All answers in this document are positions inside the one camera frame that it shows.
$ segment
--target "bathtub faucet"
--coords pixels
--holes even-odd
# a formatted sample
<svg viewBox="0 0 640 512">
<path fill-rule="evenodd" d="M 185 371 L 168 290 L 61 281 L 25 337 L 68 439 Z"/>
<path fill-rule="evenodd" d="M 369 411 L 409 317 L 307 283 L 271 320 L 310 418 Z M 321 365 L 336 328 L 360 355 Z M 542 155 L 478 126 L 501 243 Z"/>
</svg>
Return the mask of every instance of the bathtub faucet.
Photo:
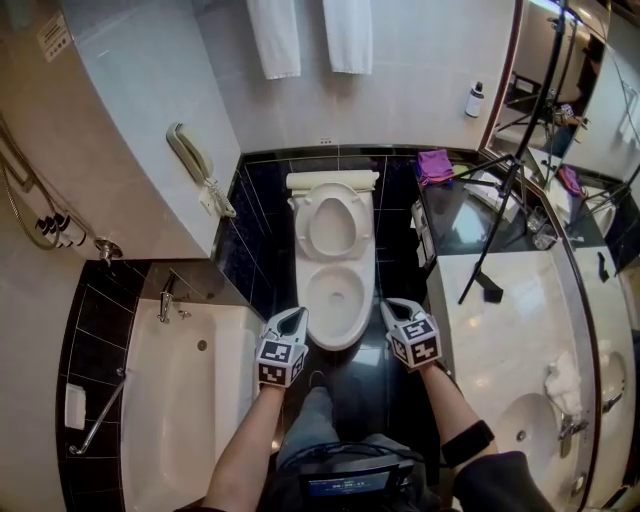
<svg viewBox="0 0 640 512">
<path fill-rule="evenodd" d="M 171 302 L 173 302 L 173 285 L 175 281 L 176 275 L 172 270 L 170 270 L 169 279 L 167 279 L 167 282 L 162 289 L 162 293 L 160 293 L 160 314 L 158 315 L 158 319 L 163 324 L 169 323 L 169 308 L 171 307 Z"/>
</svg>

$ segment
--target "jeans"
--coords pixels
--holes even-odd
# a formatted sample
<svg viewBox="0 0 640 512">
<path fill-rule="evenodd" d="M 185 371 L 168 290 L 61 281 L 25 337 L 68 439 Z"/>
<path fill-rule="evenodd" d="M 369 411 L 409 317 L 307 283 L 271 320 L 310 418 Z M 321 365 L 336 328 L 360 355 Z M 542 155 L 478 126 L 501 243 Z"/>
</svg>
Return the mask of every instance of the jeans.
<svg viewBox="0 0 640 512">
<path fill-rule="evenodd" d="M 280 453 L 276 457 L 276 469 L 283 462 L 301 450 L 313 448 L 319 444 L 337 443 L 340 439 L 333 428 L 333 403 L 326 388 L 315 387 L 304 400 L 300 414 L 284 436 Z M 392 450 L 409 450 L 382 434 L 372 434 L 362 440 Z"/>
</svg>

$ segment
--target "toilet seat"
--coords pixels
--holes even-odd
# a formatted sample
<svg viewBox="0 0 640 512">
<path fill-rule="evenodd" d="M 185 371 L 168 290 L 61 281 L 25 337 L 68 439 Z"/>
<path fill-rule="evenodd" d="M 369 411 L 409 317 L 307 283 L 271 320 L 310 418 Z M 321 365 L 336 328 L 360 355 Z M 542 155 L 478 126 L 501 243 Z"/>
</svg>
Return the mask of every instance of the toilet seat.
<svg viewBox="0 0 640 512">
<path fill-rule="evenodd" d="M 295 233 L 311 260 L 358 259 L 371 242 L 373 223 L 355 190 L 344 183 L 322 183 L 298 202 Z"/>
</svg>

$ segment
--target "grab bar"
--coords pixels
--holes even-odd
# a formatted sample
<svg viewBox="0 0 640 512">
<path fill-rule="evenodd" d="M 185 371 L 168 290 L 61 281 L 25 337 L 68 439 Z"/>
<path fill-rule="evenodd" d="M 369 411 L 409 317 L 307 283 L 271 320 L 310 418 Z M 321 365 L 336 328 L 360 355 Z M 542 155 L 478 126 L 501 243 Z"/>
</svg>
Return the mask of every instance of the grab bar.
<svg viewBox="0 0 640 512">
<path fill-rule="evenodd" d="M 84 455 L 84 453 L 89 448 L 89 445 L 91 444 L 91 441 L 95 437 L 96 432 L 100 428 L 100 425 L 102 424 L 102 421 L 104 420 L 104 417 L 107 415 L 107 413 L 109 412 L 109 409 L 111 409 L 111 406 L 113 405 L 113 402 L 116 401 L 116 398 L 118 398 L 118 395 L 122 391 L 122 388 L 124 387 L 124 380 L 126 378 L 126 374 L 124 373 L 124 370 L 122 368 L 118 368 L 116 370 L 116 373 L 120 377 L 122 377 L 122 380 L 120 381 L 120 384 L 118 384 L 118 387 L 113 392 L 113 395 L 111 395 L 111 398 L 109 398 L 109 401 L 107 402 L 107 405 L 104 406 L 104 409 L 102 409 L 102 412 L 100 413 L 100 416 L 98 416 L 98 419 L 96 420 L 95 424 L 93 425 L 93 427 L 91 427 L 91 430 L 89 430 L 89 433 L 87 434 L 87 438 L 84 440 L 84 443 L 82 443 L 82 447 L 80 447 L 78 449 L 73 444 L 71 446 L 69 446 L 69 452 L 72 455 Z"/>
</svg>

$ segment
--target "sink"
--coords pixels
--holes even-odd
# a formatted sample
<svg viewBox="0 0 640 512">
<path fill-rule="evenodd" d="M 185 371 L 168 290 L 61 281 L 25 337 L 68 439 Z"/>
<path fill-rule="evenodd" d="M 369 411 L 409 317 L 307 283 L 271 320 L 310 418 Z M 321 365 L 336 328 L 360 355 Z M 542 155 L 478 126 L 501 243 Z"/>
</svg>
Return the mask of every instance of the sink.
<svg viewBox="0 0 640 512">
<path fill-rule="evenodd" d="M 600 367 L 603 406 L 620 393 L 624 394 L 626 377 L 622 356 L 618 352 L 612 352 L 609 356 L 609 364 L 606 367 Z M 603 436 L 609 436 L 616 429 L 622 418 L 623 409 L 624 407 L 618 403 L 611 407 L 608 413 L 602 415 Z"/>
<path fill-rule="evenodd" d="M 521 451 L 538 485 L 559 448 L 558 423 L 549 399 L 538 393 L 523 395 L 498 419 L 494 431 L 501 452 Z"/>
</svg>

